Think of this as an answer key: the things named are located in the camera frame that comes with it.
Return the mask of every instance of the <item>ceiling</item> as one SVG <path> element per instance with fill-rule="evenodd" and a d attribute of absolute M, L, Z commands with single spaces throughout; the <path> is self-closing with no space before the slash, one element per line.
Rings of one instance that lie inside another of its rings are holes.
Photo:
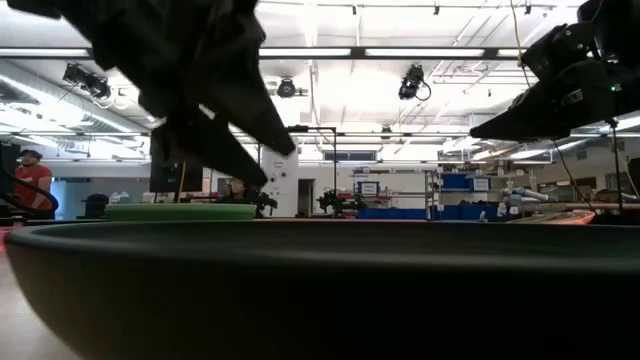
<path fill-rule="evenodd" d="M 525 14 L 527 2 L 514 0 L 522 46 L 555 25 L 575 22 L 582 2 L 532 0 L 531 12 Z M 438 15 L 435 3 L 440 6 Z M 509 0 L 264 0 L 256 15 L 267 33 L 264 46 L 517 46 Z M 0 47 L 90 47 L 66 21 L 12 11 L 2 1 L 0 33 L 9 34 L 0 37 Z M 11 62 L 69 89 L 62 80 L 67 61 Z M 95 102 L 79 89 L 71 92 L 138 128 L 157 125 L 137 105 L 135 86 L 117 69 L 104 72 L 92 61 L 78 63 L 108 77 L 120 96 Z M 398 99 L 400 80 L 415 63 L 428 75 L 432 96 L 426 102 Z M 291 101 L 300 111 L 300 122 L 342 131 L 380 131 L 382 125 L 392 125 L 394 131 L 464 132 L 474 117 L 489 119 L 502 112 L 527 88 L 515 61 L 264 60 L 260 69 L 268 84 L 290 77 L 297 87 L 313 88 L 315 109 L 309 96 Z M 535 82 L 535 76 L 528 74 L 528 80 Z"/>

